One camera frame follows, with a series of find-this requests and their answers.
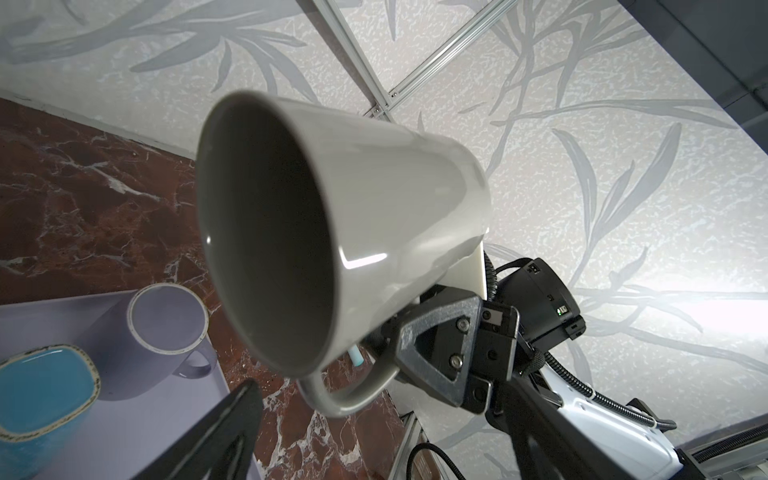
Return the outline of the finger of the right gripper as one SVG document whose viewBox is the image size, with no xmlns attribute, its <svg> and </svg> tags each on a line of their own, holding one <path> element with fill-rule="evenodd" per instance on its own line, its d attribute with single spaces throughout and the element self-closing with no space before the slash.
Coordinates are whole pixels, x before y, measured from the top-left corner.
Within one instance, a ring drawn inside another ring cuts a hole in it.
<svg viewBox="0 0 768 480">
<path fill-rule="evenodd" d="M 447 405 L 461 406 L 482 307 L 480 296 L 445 287 L 385 322 L 384 352 L 399 369 L 396 379 Z"/>
</svg>

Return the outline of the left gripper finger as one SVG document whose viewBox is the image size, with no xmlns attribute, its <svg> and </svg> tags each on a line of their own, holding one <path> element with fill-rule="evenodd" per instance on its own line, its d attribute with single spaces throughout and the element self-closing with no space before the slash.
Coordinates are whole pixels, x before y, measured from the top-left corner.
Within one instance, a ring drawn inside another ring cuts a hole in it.
<svg viewBox="0 0 768 480">
<path fill-rule="evenodd" d="M 262 414 L 260 387 L 247 379 L 136 477 L 245 479 Z"/>
</svg>

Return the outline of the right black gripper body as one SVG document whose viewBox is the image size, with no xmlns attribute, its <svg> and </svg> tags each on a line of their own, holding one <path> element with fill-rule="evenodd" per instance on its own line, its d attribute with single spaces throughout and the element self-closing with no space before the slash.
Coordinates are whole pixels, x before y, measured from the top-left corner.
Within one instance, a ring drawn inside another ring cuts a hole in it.
<svg viewBox="0 0 768 480">
<path fill-rule="evenodd" d="M 520 313 L 514 306 L 484 302 L 475 337 L 473 374 L 490 383 L 486 411 L 498 414 L 498 388 L 514 374 Z"/>
</svg>

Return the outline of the grey mug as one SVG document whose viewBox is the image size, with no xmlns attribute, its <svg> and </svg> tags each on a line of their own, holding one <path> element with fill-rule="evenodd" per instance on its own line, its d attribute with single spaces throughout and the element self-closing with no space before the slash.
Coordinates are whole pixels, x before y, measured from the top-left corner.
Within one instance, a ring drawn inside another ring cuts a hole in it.
<svg viewBox="0 0 768 480">
<path fill-rule="evenodd" d="M 483 242 L 483 168 L 462 144 L 387 121 L 238 91 L 197 149 L 197 218 L 230 324 L 328 417 L 399 372 L 372 337 Z"/>
</svg>

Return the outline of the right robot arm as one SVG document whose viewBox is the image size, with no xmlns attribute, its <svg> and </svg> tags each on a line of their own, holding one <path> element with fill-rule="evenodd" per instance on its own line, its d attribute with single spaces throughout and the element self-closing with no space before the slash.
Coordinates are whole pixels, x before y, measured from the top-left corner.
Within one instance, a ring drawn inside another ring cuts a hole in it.
<svg viewBox="0 0 768 480">
<path fill-rule="evenodd" d="M 640 399 L 618 403 L 553 355 L 586 324 L 542 259 L 485 261 L 479 293 L 435 285 L 372 337 L 398 379 L 480 416 L 512 442 L 525 479 L 763 479 L 767 427 L 741 428 L 694 449 L 672 445 L 675 423 Z"/>
</svg>

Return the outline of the lavender mug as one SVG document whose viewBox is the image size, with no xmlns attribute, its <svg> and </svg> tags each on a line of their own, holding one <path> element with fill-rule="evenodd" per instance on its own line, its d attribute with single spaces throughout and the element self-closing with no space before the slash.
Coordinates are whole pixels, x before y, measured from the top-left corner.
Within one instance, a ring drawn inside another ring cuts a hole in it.
<svg viewBox="0 0 768 480">
<path fill-rule="evenodd" d="M 100 398 L 138 397 L 167 377 L 197 380 L 210 375 L 217 355 L 207 341 L 209 315 L 191 290 L 170 283 L 149 285 L 120 300 L 78 339 L 101 378 Z"/>
</svg>

